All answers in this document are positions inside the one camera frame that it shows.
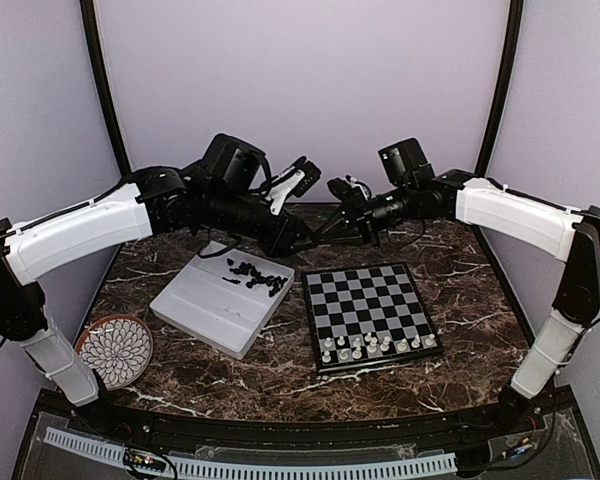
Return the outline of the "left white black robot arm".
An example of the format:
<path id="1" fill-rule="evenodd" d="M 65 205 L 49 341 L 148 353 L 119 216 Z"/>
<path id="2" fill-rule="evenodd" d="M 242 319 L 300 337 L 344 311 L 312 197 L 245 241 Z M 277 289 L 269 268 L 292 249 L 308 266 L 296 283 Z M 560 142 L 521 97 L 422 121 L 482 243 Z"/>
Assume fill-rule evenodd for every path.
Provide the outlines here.
<path id="1" fill-rule="evenodd" d="M 92 253 L 182 228 L 224 231 L 256 241 L 272 258 L 314 247 L 317 239 L 284 211 L 320 178 L 300 157 L 274 175 L 259 148 L 216 135 L 203 157 L 183 168 L 154 166 L 124 176 L 92 199 L 26 223 L 0 220 L 0 335 L 21 346 L 100 436 L 121 427 L 104 384 L 78 357 L 46 312 L 39 279 Z"/>

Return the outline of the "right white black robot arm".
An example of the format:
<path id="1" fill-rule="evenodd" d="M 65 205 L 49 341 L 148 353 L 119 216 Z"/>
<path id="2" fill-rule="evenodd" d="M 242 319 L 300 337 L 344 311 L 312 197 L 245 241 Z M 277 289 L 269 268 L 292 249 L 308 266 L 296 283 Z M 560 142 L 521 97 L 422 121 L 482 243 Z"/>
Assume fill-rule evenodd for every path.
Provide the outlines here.
<path id="1" fill-rule="evenodd" d="M 404 220 L 445 218 L 508 235 L 564 264 L 549 317 L 511 378 L 510 389 L 517 395 L 490 413 L 491 426 L 510 434 L 529 416 L 524 398 L 543 389 L 596 322 L 600 208 L 554 204 L 464 170 L 437 175 L 415 138 L 381 149 L 379 157 L 393 190 L 370 197 L 349 181 L 329 181 L 329 191 L 341 204 L 321 228 L 323 240 L 377 246 L 380 232 Z"/>

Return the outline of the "white plastic divided tray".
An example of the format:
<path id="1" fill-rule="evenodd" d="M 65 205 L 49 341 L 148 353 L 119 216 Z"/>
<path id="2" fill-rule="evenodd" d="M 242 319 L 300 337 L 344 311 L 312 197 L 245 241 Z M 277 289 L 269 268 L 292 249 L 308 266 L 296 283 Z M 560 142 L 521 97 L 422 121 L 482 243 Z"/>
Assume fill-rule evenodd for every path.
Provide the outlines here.
<path id="1" fill-rule="evenodd" d="M 225 282 L 226 260 L 253 263 L 264 274 L 288 278 L 283 290 L 269 297 L 262 287 L 248 290 Z M 154 315 L 214 348 L 242 359 L 294 282 L 292 268 L 211 241 L 150 303 Z M 237 318 L 223 311 L 239 311 Z"/>

